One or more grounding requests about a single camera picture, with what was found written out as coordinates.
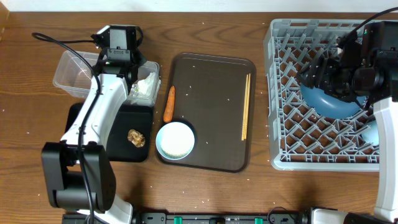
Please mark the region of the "dark blue plate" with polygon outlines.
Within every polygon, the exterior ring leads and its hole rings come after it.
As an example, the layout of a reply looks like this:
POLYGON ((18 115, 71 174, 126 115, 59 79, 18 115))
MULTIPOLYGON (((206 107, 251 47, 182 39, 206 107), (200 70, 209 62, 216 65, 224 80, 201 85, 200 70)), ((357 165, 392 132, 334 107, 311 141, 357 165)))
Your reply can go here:
POLYGON ((340 101, 332 96, 326 95, 323 90, 318 88, 308 88, 303 84, 300 85, 300 91, 303 100, 309 107, 327 118, 345 119, 355 115, 359 110, 355 102, 347 103, 340 101))

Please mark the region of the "small blue cup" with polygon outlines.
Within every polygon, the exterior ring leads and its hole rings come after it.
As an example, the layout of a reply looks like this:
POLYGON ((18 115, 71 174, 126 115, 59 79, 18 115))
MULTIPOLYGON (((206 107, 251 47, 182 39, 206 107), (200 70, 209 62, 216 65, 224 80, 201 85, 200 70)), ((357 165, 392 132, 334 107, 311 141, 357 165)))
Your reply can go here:
POLYGON ((373 146, 379 145, 379 133, 376 121, 371 121, 366 124, 368 129, 366 129, 362 134, 362 138, 366 143, 371 143, 373 146))

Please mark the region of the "orange carrot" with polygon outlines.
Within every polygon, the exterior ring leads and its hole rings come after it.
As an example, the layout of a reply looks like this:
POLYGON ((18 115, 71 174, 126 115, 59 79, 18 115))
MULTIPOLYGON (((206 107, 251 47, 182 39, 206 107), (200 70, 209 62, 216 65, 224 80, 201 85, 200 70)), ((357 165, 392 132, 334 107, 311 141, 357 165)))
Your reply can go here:
POLYGON ((165 123, 171 122, 174 115, 174 108, 175 108, 175 87, 171 86, 167 97, 167 102, 163 116, 163 121, 165 123))

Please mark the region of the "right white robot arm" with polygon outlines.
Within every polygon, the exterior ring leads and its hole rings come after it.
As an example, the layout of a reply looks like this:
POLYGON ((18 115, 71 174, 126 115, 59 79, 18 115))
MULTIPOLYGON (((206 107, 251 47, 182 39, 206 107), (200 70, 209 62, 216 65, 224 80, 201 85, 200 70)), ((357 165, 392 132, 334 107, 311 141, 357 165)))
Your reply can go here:
POLYGON ((344 223, 397 223, 397 22, 366 20, 362 41, 352 30, 338 40, 339 60, 319 58, 296 75, 308 88, 347 103, 368 99, 379 134, 379 190, 373 217, 353 213, 344 223))

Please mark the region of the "brown food scrap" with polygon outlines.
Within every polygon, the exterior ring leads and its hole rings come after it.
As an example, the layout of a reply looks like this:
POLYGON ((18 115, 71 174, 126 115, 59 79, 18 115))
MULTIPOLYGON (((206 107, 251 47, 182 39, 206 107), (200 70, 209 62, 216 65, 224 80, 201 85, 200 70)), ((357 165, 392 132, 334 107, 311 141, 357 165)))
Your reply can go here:
POLYGON ((127 140, 133 143, 135 147, 144 147, 146 143, 145 136, 135 129, 129 130, 127 134, 127 140))

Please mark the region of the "white tissue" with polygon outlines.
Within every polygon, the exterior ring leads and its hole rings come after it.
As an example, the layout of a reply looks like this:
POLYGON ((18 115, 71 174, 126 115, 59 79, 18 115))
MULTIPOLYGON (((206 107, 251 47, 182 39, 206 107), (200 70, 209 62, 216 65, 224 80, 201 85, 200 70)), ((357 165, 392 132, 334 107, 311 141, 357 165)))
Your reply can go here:
POLYGON ((156 73, 151 72, 145 79, 139 80, 137 83, 138 93, 141 95, 149 95, 152 91, 153 82, 155 81, 156 73))

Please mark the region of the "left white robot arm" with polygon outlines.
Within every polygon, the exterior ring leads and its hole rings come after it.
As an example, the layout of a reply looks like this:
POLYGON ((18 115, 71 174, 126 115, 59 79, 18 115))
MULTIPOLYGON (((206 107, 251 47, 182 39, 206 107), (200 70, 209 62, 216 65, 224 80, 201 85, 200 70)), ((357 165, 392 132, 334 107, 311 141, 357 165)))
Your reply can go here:
POLYGON ((94 65, 69 41, 34 32, 79 58, 91 73, 90 92, 74 123, 58 142, 46 142, 41 160, 52 207, 75 210, 85 223, 132 223, 133 206, 116 194, 116 177, 106 153, 108 136, 126 101, 138 69, 146 62, 140 53, 144 34, 138 26, 108 25, 91 36, 101 49, 94 65))

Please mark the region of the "light blue rice bowl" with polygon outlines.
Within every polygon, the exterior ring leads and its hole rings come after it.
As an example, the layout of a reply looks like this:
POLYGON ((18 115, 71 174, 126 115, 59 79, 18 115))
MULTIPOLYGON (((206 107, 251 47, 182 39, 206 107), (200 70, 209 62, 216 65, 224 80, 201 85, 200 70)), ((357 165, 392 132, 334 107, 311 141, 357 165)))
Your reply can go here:
POLYGON ((195 146, 195 135, 187 124, 171 122, 162 126, 156 135, 157 152, 166 159, 180 160, 187 157, 195 146))

